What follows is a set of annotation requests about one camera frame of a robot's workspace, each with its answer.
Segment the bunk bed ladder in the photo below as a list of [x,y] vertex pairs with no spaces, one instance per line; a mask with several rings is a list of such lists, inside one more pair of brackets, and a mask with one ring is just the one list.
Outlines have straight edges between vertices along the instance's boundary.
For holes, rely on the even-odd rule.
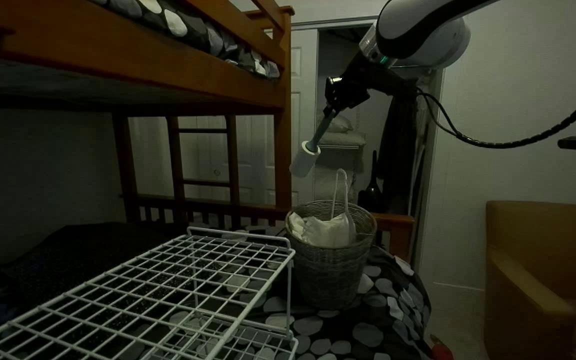
[[[237,147],[237,116],[224,115],[224,128],[180,128],[179,116],[166,116],[168,125],[168,145],[170,145],[170,167],[173,167],[173,184],[174,184],[174,198],[179,204],[187,202],[187,187],[217,187],[231,190],[231,206],[240,206],[240,174],[239,174],[239,147]],[[224,134],[229,142],[229,180],[200,180],[200,179],[187,179],[184,177],[184,161],[182,161],[182,147],[180,134]],[[182,211],[174,213],[177,223],[193,223],[189,214]],[[240,226],[240,217],[237,213],[231,214],[232,229]]]

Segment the white wire rack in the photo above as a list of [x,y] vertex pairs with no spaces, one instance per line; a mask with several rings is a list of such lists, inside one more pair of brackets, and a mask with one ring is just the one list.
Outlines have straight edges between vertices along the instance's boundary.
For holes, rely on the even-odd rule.
[[284,268],[291,298],[293,256],[286,238],[193,229],[0,326],[0,359],[295,359],[288,329],[247,323]]

